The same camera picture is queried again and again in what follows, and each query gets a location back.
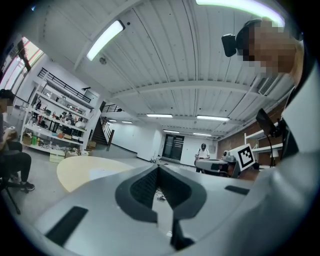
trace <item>sitting person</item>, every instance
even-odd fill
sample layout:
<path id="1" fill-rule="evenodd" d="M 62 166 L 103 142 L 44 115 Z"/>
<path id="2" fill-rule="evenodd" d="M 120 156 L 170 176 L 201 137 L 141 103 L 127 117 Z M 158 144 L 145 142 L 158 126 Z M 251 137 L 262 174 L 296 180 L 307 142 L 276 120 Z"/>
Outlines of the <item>sitting person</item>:
<path id="1" fill-rule="evenodd" d="M 10 114 L 13 110 L 15 95 L 10 90 L 0 90 L 0 155 L 4 158 L 5 165 L 11 175 L 16 176 L 21 171 L 22 191 L 32 191 L 35 186 L 27 182 L 31 167 L 31 157 L 27 153 L 22 152 L 22 145 L 19 142 L 11 141 L 17 136 L 17 132 L 13 129 L 4 131 L 4 115 Z"/>

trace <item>desk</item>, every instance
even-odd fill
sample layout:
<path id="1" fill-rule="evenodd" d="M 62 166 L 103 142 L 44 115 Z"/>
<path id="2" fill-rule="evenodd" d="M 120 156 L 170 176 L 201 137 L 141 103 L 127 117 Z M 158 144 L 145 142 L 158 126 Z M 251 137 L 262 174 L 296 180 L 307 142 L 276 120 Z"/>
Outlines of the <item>desk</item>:
<path id="1" fill-rule="evenodd" d="M 131 169 L 130 165 L 107 158 L 72 156 L 59 163 L 56 174 L 65 190 L 72 192 L 91 180 Z"/>

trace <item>doorway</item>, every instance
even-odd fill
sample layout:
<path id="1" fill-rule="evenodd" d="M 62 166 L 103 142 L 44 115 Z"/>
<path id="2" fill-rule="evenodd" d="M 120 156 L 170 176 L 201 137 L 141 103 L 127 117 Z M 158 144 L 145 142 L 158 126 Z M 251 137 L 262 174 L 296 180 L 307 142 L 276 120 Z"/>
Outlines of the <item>doorway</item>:
<path id="1" fill-rule="evenodd" d="M 184 140 L 184 136 L 167 134 L 164 141 L 162 156 L 180 161 Z"/>

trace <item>floor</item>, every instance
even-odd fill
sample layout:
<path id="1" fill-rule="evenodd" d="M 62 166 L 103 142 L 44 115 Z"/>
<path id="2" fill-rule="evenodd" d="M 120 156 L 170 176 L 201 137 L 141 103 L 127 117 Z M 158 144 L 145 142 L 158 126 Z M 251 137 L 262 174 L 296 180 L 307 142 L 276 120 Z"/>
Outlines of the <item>floor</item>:
<path id="1" fill-rule="evenodd" d="M 35 185 L 35 190 L 26 194 L 16 188 L 10 189 L 13 198 L 21 210 L 20 216 L 16 214 L 7 193 L 2 191 L 2 195 L 12 214 L 32 224 L 44 211 L 60 201 L 68 193 L 58 180 L 56 173 L 58 164 L 49 162 L 49 155 L 47 153 L 29 147 L 25 147 L 23 151 L 28 153 L 32 159 L 29 182 Z M 96 149 L 92 151 L 92 155 L 94 157 L 117 160 L 134 168 L 152 165 L 152 163 L 137 158 L 136 153 L 116 145 L 111 145 L 109 150 L 107 150 L 106 146 L 98 144 Z M 183 168 L 195 171 L 195 167 L 182 166 L 176 163 L 168 164 L 171 168 Z M 165 235 L 172 227 L 172 209 L 167 201 L 157 200 L 158 195 L 154 195 L 152 209 L 158 213 L 158 228 Z"/>

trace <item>round table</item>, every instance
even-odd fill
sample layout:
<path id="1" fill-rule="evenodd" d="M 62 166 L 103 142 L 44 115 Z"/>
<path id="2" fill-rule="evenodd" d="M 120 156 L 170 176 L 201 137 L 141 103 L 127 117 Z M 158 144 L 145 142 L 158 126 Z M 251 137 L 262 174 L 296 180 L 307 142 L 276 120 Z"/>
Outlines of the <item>round table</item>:
<path id="1" fill-rule="evenodd" d="M 58 164 L 56 174 L 62 186 L 68 192 L 72 192 L 89 181 L 133 168 L 130 165 L 108 158 L 72 156 Z"/>

